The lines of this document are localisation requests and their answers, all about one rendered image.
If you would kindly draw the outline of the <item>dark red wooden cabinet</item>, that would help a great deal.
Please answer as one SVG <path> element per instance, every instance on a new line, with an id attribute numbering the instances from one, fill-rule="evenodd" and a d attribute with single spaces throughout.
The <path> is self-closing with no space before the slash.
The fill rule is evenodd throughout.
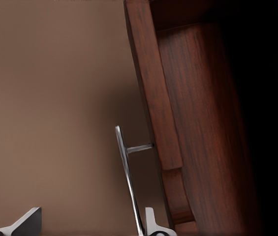
<path id="1" fill-rule="evenodd" d="M 201 235 L 278 236 L 278 0 L 154 0 Z"/>

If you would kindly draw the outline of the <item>silver metal drawer handle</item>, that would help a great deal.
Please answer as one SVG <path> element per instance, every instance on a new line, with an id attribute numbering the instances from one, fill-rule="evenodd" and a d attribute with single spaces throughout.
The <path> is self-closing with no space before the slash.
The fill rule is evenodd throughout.
<path id="1" fill-rule="evenodd" d="M 128 155 L 134 152 L 139 152 L 147 149 L 151 149 L 154 147 L 154 144 L 146 144 L 146 145 L 140 145 L 140 146 L 135 146 L 135 147 L 127 147 L 124 141 L 123 133 L 120 128 L 120 126 L 115 127 L 115 133 L 117 137 L 117 142 L 119 146 L 119 151 L 124 167 L 124 172 L 131 196 L 131 201 L 132 201 L 132 206 L 133 206 L 133 212 L 134 212 L 134 218 L 136 222 L 136 227 L 137 227 L 137 232 L 139 236 L 144 236 L 145 235 L 145 230 L 143 227 L 143 223 L 141 220 L 138 204 L 136 201 L 135 193 L 133 190 L 133 184 L 132 184 L 132 178 L 131 178 L 131 173 L 130 173 L 130 168 L 129 168 L 129 163 L 128 163 Z"/>

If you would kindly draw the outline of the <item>dark red wooden drawer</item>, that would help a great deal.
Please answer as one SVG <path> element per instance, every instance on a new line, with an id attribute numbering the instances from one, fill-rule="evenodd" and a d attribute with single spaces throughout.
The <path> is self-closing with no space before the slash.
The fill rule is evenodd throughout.
<path id="1" fill-rule="evenodd" d="M 133 62 L 162 185 L 170 227 L 200 236 L 183 179 L 183 158 L 161 63 L 149 0 L 124 0 Z"/>

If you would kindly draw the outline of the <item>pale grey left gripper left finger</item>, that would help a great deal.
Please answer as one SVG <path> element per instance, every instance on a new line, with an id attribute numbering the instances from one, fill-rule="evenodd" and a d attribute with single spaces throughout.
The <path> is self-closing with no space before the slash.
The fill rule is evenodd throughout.
<path id="1" fill-rule="evenodd" d="M 15 223 L 0 228 L 0 236 L 40 236 L 42 229 L 42 209 L 33 207 Z"/>

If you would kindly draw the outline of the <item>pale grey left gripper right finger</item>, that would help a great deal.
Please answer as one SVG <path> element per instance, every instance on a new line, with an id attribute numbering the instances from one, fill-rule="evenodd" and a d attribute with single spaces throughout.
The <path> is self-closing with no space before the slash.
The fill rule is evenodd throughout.
<path id="1" fill-rule="evenodd" d="M 145 208 L 145 221 L 145 236 L 176 236 L 174 230 L 162 227 L 156 223 L 152 207 Z"/>

